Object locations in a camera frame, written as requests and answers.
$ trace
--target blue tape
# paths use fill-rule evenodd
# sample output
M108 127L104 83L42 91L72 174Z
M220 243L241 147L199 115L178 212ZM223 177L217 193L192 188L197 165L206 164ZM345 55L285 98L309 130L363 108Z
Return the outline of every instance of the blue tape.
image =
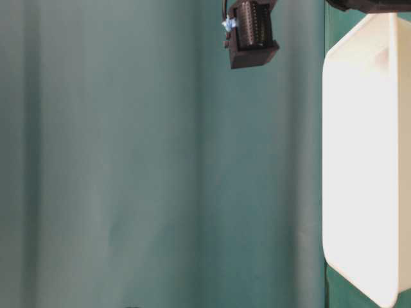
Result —
M230 32L233 28L237 27L237 20L235 18L230 19L227 15L227 19L222 22L222 25L227 32Z

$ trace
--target teal curtain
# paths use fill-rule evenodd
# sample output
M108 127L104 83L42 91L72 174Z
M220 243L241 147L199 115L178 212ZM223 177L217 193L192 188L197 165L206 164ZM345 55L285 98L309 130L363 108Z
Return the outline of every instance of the teal curtain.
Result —
M324 6L232 71L221 1L0 4L0 306L323 307Z
M326 5L326 51L335 45L351 30L365 14L358 11L341 12ZM411 13L402 13L400 17L411 20ZM339 275L335 270L327 268L327 298L329 308L378 308L363 293ZM396 308L411 307L411 290L399 295Z

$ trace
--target black mount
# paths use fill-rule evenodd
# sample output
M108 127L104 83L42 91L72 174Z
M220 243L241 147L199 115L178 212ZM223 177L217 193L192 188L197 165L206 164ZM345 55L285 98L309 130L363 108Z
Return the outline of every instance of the black mount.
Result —
M276 3L277 0L237 0L227 13L227 0L223 0L223 21L228 15L238 23L226 32L224 41L232 69L264 65L277 53L279 46L272 38L270 18Z
M364 13L411 11L411 0L327 0L327 2L342 11L349 9L359 10Z

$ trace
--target black cable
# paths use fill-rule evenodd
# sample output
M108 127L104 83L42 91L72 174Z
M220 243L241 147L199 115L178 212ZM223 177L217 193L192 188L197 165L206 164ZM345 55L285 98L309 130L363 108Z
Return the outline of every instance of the black cable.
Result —
M223 0L223 21L227 18L227 0Z

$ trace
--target white container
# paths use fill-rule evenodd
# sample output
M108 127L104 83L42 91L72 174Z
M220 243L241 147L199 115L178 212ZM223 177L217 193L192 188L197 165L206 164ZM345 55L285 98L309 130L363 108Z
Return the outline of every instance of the white container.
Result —
M381 307L411 288L411 23L368 15L326 56L323 245Z

